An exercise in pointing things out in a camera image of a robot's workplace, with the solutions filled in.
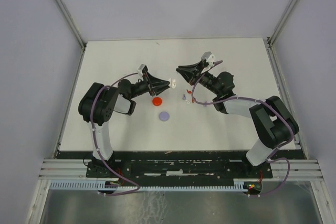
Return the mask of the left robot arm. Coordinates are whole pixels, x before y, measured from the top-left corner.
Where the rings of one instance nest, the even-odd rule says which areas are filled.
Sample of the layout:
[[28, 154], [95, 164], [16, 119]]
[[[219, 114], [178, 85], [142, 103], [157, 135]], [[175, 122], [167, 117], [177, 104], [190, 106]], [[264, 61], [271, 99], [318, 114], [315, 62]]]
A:
[[112, 114], [116, 112], [131, 116], [137, 105], [134, 98], [146, 93], [157, 97], [165, 90], [176, 87], [174, 79], [159, 79], [147, 69], [139, 72], [140, 80], [130, 82], [128, 77], [135, 75], [126, 75], [110, 86], [94, 82], [78, 105], [78, 112], [91, 131], [93, 157], [101, 160], [98, 171], [105, 177], [112, 176], [116, 171], [115, 162], [110, 160], [113, 155], [109, 133]]

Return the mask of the white round charging case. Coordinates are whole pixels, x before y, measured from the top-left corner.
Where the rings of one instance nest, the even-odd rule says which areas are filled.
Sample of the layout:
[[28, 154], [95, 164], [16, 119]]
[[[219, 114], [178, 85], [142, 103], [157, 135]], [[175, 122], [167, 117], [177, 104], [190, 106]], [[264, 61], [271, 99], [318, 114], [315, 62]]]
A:
[[175, 79], [169, 79], [169, 82], [170, 82], [170, 87], [172, 89], [175, 89], [176, 88], [176, 80]]

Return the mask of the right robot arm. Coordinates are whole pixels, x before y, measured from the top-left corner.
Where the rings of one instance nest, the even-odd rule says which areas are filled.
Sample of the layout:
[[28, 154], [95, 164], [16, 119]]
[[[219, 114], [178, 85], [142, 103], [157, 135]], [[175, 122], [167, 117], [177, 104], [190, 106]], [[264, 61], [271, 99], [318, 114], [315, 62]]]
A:
[[241, 172], [246, 177], [254, 177], [259, 173], [261, 164], [269, 161], [279, 148], [293, 140], [299, 126], [278, 96], [265, 100], [237, 96], [231, 73], [224, 71], [214, 76], [209, 72], [218, 64], [201, 60], [193, 65], [178, 66], [176, 71], [192, 87], [200, 84], [214, 93], [215, 98], [210, 104], [216, 111], [252, 119], [258, 139], [242, 159]]

